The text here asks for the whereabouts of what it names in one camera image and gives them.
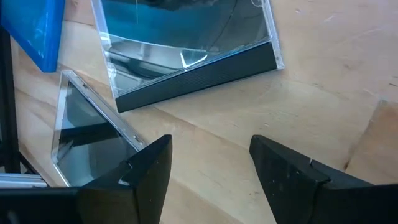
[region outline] open cd case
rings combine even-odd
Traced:
[[[67,186],[83,186],[145,147],[135,130],[78,75],[62,72],[52,160]]]
[[[284,67],[269,0],[92,0],[118,111]]]

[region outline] cd case lid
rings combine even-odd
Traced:
[[[198,75],[187,78],[192,87],[184,83],[184,94],[230,82],[245,74],[284,67],[269,0],[91,2],[116,99],[160,83],[167,83],[164,86],[168,87],[171,79],[186,77],[194,71]],[[232,78],[230,70],[224,69],[232,65],[218,66],[221,61],[242,57],[243,52],[264,45],[272,47],[262,50],[261,54],[247,56],[262,59],[259,63],[252,61],[253,66],[249,66],[252,68],[238,71],[241,67],[234,64],[237,68],[232,70],[237,73],[236,78]],[[275,63],[275,68],[265,68],[268,63]],[[214,65],[211,72],[199,72],[210,65]],[[254,71],[254,65],[264,68]],[[214,81],[212,84],[205,81],[209,73],[212,75],[208,80]],[[166,92],[178,92],[175,97],[182,94],[179,91],[182,89],[170,87]],[[154,91],[145,95],[160,96]],[[171,97],[161,95],[163,100]]]
[[[65,0],[1,2],[3,27],[41,71],[56,71]]]

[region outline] metal bar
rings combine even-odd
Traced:
[[[40,175],[30,174],[0,174],[1,188],[46,187],[47,184]]]

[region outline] blue dvd case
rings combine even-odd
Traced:
[[[57,69],[65,0],[2,0],[1,24],[42,72]]]

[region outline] wooden surface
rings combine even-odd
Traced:
[[[163,223],[275,223],[249,156],[253,134],[370,182],[397,182],[398,120],[383,105],[398,101],[398,2],[272,5],[285,70],[122,114],[147,142],[173,135]],[[50,160],[59,73],[40,73],[13,40],[12,53],[21,151],[61,185]],[[89,0],[67,0],[58,62],[114,106]],[[372,130],[386,123],[391,142],[374,147],[385,138]]]

